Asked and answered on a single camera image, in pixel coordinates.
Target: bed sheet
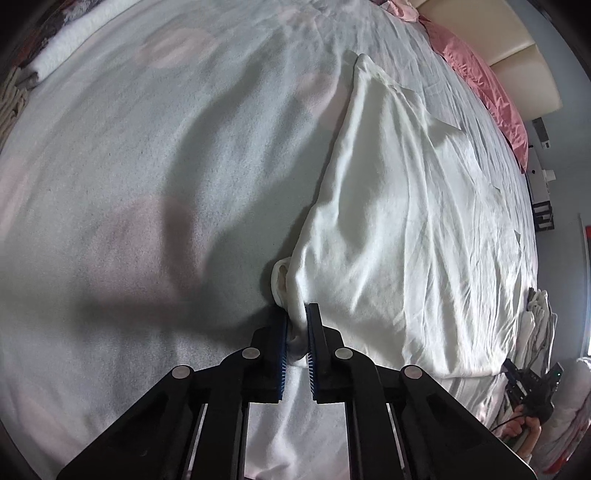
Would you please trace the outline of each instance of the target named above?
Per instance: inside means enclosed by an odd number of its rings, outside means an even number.
[[[525,178],[421,26],[367,0],[142,0],[33,90],[0,156],[0,418],[43,479],[170,368],[268,321],[360,53],[467,133],[535,286]],[[294,398],[306,382],[290,367],[286,400],[251,410],[248,475],[346,475],[344,425],[319,428],[342,408]],[[498,378],[443,384],[491,421]]]
[[[271,291],[285,284],[292,356],[308,350],[308,303],[387,368],[481,377],[514,349],[521,247],[502,195],[468,136],[365,54],[288,261]]]

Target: stack of folded laundry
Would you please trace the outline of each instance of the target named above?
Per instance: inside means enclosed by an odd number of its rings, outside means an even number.
[[[28,91],[16,86],[18,74],[19,69],[15,67],[0,82],[0,151],[27,103]]]
[[[538,375],[548,371],[557,319],[548,303],[548,292],[531,288],[517,337],[517,368],[531,368]]]
[[[139,0],[66,0],[34,30],[19,53],[17,85],[32,89],[94,32]]]

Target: beige headboard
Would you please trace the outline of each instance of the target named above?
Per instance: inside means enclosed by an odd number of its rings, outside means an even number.
[[[410,0],[468,43],[492,68],[523,120],[562,107],[548,64],[505,0]]]

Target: pink pillow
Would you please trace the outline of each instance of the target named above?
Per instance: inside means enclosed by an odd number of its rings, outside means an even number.
[[[414,23],[418,20],[418,10],[408,0],[388,0],[380,7],[405,22]]]
[[[513,101],[501,86],[494,72],[467,43],[447,28],[424,16],[419,21],[427,29],[431,47],[468,84],[482,100],[499,129],[508,140],[522,173],[527,168],[527,131]]]

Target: human hand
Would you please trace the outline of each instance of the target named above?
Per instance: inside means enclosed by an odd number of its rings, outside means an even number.
[[[526,417],[525,425],[529,428],[532,433],[538,433],[542,430],[540,425],[540,419],[537,417]]]
[[[525,423],[525,420],[526,420],[522,416],[523,409],[524,409],[523,405],[518,405],[517,408],[513,411],[513,415],[511,416],[511,418],[513,420],[508,421],[504,425],[503,431],[502,431],[502,436],[509,436],[511,438],[514,438],[514,437],[521,435],[521,433],[523,432],[522,425]]]

